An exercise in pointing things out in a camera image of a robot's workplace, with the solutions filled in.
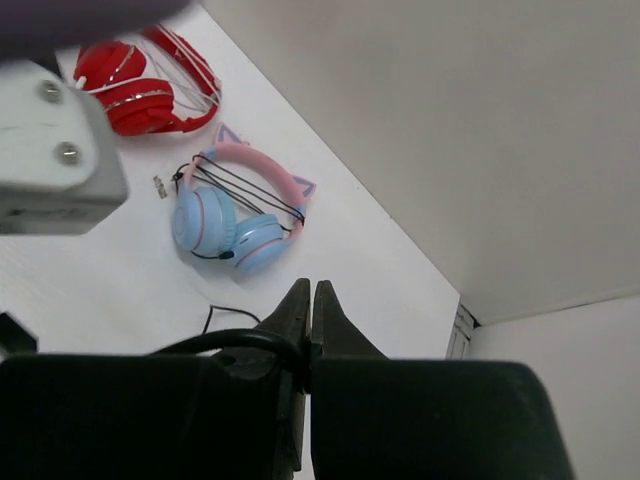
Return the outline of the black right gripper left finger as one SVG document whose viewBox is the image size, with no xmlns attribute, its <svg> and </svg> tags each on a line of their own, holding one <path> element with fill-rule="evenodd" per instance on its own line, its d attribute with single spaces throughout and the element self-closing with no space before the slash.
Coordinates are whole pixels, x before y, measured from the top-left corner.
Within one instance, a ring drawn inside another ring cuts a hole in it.
<svg viewBox="0 0 640 480">
<path fill-rule="evenodd" d="M 19 354 L 1 365 L 5 479 L 290 479 L 302 466 L 302 351 L 311 285 L 297 280 L 216 354 Z"/>
</svg>

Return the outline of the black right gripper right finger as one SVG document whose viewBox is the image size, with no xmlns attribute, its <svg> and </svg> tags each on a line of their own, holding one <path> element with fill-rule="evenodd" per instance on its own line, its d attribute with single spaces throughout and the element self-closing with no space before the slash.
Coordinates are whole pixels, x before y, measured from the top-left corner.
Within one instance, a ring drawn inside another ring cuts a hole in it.
<svg viewBox="0 0 640 480">
<path fill-rule="evenodd" d="M 570 479 L 542 382 L 514 362 L 402 360 L 315 291 L 311 457 L 319 479 Z"/>
</svg>

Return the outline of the black headset with microphone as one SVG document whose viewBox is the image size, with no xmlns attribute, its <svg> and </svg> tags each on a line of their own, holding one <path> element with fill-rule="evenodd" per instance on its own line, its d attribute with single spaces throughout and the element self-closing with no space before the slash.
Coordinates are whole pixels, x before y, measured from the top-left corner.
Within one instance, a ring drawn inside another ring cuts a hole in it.
<svg viewBox="0 0 640 480">
<path fill-rule="evenodd" d="M 8 312 L 0 315 L 0 350 L 1 357 L 15 354 L 37 353 L 38 339 Z"/>
</svg>

